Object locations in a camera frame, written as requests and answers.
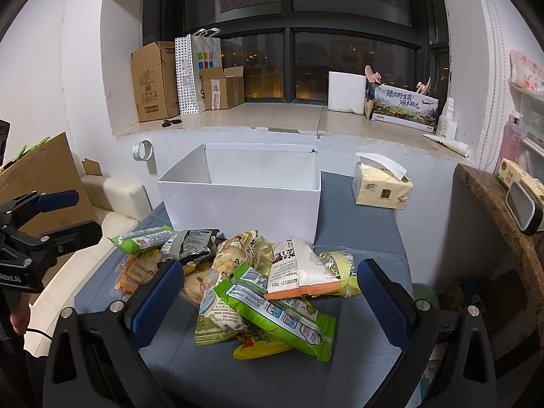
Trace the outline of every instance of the windowsill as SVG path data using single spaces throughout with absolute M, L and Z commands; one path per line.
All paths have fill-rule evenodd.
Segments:
M 244 103 L 229 110 L 208 110 L 200 114 L 181 115 L 181 124 L 162 127 L 163 120 L 137 123 L 115 136 L 156 130 L 194 130 L 203 128 L 249 127 L 271 132 L 307 135 L 342 134 L 396 142 L 419 148 L 442 158 L 470 161 L 423 136 L 423 130 L 381 121 L 368 121 L 356 114 L 333 112 L 325 106 L 284 103 Z

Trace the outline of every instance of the blue gray tablecloth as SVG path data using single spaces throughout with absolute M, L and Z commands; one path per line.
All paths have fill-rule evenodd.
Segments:
M 138 228 L 168 224 L 164 204 Z M 356 264 L 374 258 L 389 278 L 412 294 L 410 269 L 394 212 L 355 205 L 352 178 L 322 172 L 315 252 L 348 250 Z M 115 269 L 123 259 L 115 251 L 75 297 L 78 313 L 104 310 L 115 299 Z M 140 350 L 144 362 L 170 393 L 203 408 L 363 407 L 400 354 L 388 343 L 362 295 L 320 297 L 312 304 L 338 318 L 330 362 L 318 362 L 296 350 L 237 361 L 232 340 L 196 346 L 197 309 L 178 297 L 152 344 Z M 408 407 L 420 403 L 418 391 Z

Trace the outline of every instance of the barcode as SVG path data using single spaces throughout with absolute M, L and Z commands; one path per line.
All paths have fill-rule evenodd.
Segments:
M 242 275 L 241 279 L 256 281 L 260 276 L 260 273 L 255 270 L 247 269 L 247 271 Z

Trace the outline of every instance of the person's hand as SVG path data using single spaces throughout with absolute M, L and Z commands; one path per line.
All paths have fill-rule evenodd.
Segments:
M 31 308 L 28 305 L 28 294 L 21 293 L 17 307 L 9 317 L 13 330 L 23 335 L 31 322 Z

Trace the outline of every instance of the table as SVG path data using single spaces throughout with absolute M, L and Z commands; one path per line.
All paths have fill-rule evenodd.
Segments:
M 322 172 L 315 252 L 348 250 L 356 264 L 374 258 L 389 278 L 410 294 L 412 284 L 394 211 L 355 205 L 352 178 Z M 164 204 L 138 228 L 169 223 Z M 123 255 L 115 251 L 75 297 L 78 313 L 104 310 L 114 300 L 115 269 Z M 318 362 L 297 350 L 256 360 L 237 361 L 233 339 L 196 346 L 197 309 L 178 297 L 153 342 L 140 350 L 162 388 L 202 406 L 357 407 L 368 401 L 400 354 L 388 343 L 362 295 L 312 299 L 325 314 L 338 318 L 331 360 Z M 419 405 L 419 387 L 408 407 Z
M 527 298 L 535 308 L 540 347 L 543 347 L 544 270 L 535 250 L 535 240 L 533 237 L 523 234 L 516 225 L 505 203 L 507 191 L 493 174 L 458 164 L 455 167 L 454 176 L 459 177 L 469 187 L 512 249 L 516 257 L 520 278 L 527 292 Z

